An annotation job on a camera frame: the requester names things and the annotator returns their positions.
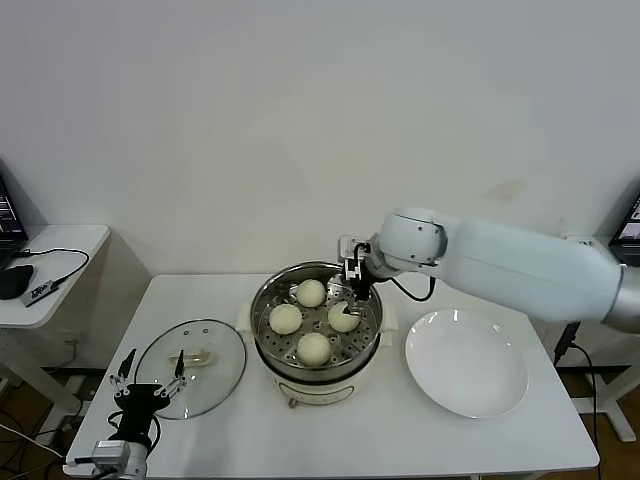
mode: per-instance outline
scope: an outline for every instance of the black mouse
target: black mouse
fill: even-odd
[[[33,265],[20,265],[0,272],[0,299],[10,300],[27,291]]]

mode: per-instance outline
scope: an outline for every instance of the black cable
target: black cable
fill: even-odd
[[[593,363],[591,363],[591,357],[587,353],[587,351],[582,348],[580,345],[576,345],[575,343],[571,343],[569,345],[571,348],[575,348],[580,350],[582,354],[587,359],[587,363],[589,364],[589,368],[591,369],[591,385],[593,386],[593,444],[596,447],[596,452],[598,452],[598,456],[600,456],[600,447],[598,446],[598,425],[596,422],[596,415],[598,413],[598,405],[596,403],[596,397],[598,396],[598,389],[596,387],[596,375],[593,372]],[[600,468],[600,464],[602,462],[598,462],[598,480],[602,479],[602,471]]]
[[[32,252],[31,250],[27,249],[27,250],[23,250],[21,252],[14,253],[13,254],[13,258],[29,258],[29,257],[35,257],[37,255],[46,255],[46,254],[52,253],[52,252],[69,252],[69,253],[79,253],[81,255],[84,255],[84,261],[82,262],[82,265],[80,265],[78,268],[74,269],[71,273],[68,273],[68,274],[58,278],[57,280],[54,280],[52,286],[60,285],[62,282],[64,282],[70,276],[72,276],[73,274],[75,274],[75,273],[79,272],[80,270],[82,270],[84,268],[84,266],[87,263],[89,263],[89,254],[87,252],[85,252],[85,251],[77,250],[75,248],[51,248],[49,250],[44,250],[42,252]]]
[[[73,353],[71,354],[71,358],[69,360],[66,360],[64,362],[62,362],[60,365],[58,365],[57,367],[54,368],[44,368],[43,370],[48,373],[49,375],[51,375],[52,373],[56,373],[58,370],[60,370],[61,368],[66,367],[67,365],[69,365],[70,363],[75,362],[76,360],[76,356],[78,355],[78,342],[74,341],[73,343]]]
[[[358,263],[358,250],[361,248],[364,250],[364,253],[371,253],[371,246],[368,243],[357,243],[353,249],[353,259],[356,263]]]
[[[73,417],[71,417],[71,420],[66,422],[66,425],[72,425],[73,422],[76,421],[76,419],[80,416],[80,413],[82,412],[82,407],[83,407],[82,402],[80,402],[80,407],[78,408],[78,411],[73,414]],[[32,438],[35,440],[40,435],[45,435],[47,433],[64,432],[64,430],[63,430],[64,427],[65,427],[65,423],[62,422],[58,428],[52,428],[51,430],[45,430],[44,432],[38,432],[38,433],[35,434],[35,436],[32,436]]]
[[[400,289],[400,291],[402,293],[404,293],[407,297],[409,297],[414,302],[426,302],[427,300],[429,300],[431,298],[431,296],[433,295],[433,292],[435,291],[435,288],[436,288],[436,278],[435,277],[429,277],[429,293],[427,293],[427,295],[425,297],[416,297],[413,293],[411,293],[409,290],[404,288],[400,284],[400,282],[398,282],[398,280],[396,280],[395,278],[391,277],[390,280],[395,284],[396,287],[398,287]]]
[[[116,468],[107,468],[104,472],[100,472],[97,475],[94,475],[91,477],[91,480],[100,480],[101,478],[104,478],[108,475],[111,475],[112,473],[116,473],[118,470]]]
[[[147,456],[151,455],[151,452],[155,450],[158,442],[160,441],[160,435],[162,435],[162,430],[160,429],[160,420],[158,420],[158,417],[156,417],[155,415],[151,418],[153,418],[153,423],[156,424],[156,438],[153,441],[153,444],[151,444],[151,448],[149,449],[149,453],[147,454]]]
[[[16,427],[18,427],[18,431],[20,433],[24,433],[24,428],[22,428],[22,424],[16,419],[16,417],[11,415],[9,412],[5,412],[4,410],[0,410],[0,415],[4,415],[5,417],[8,417],[13,423],[16,424]],[[2,443],[16,443],[16,442],[21,442],[21,441],[22,441],[21,438],[16,438],[15,440],[0,440],[0,444],[2,444]]]
[[[111,415],[109,415],[109,417],[107,418],[107,423],[109,425],[111,425],[113,428],[115,428],[116,430],[118,429],[119,425],[114,422],[113,420],[117,417],[119,417],[120,415],[122,415],[124,412],[122,410],[118,411],[118,412],[114,412]]]

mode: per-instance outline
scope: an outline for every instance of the pot base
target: pot base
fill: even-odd
[[[276,388],[280,390],[285,396],[294,400],[297,403],[305,405],[332,405],[334,403],[341,402],[351,397],[356,393],[366,379],[369,377],[370,372],[375,365],[375,355],[369,360],[369,362],[350,376],[342,381],[327,384],[327,385],[304,385],[284,377],[281,377],[267,365],[267,371],[273,378]]]

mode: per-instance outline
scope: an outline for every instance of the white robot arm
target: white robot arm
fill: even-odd
[[[339,249],[361,295],[372,283],[420,272],[533,318],[640,333],[640,275],[586,245],[410,208],[387,216],[367,242],[343,237]]]

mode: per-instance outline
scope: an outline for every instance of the table leg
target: table leg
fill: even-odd
[[[42,370],[29,352],[3,332],[0,332],[0,363],[66,412],[75,414],[80,409],[80,399]]]
[[[19,387],[22,385],[22,379],[4,365],[0,365],[0,377],[6,378],[7,382],[12,387]]]
[[[587,374],[585,377],[591,385],[591,375]],[[609,422],[621,442],[635,442],[636,434],[620,409],[618,400],[640,384],[640,367],[635,366],[625,370],[609,384],[605,383],[602,377],[597,374],[595,381],[598,390],[597,413],[604,413],[609,418]],[[572,398],[572,401],[578,413],[590,414],[593,412],[593,397]]]

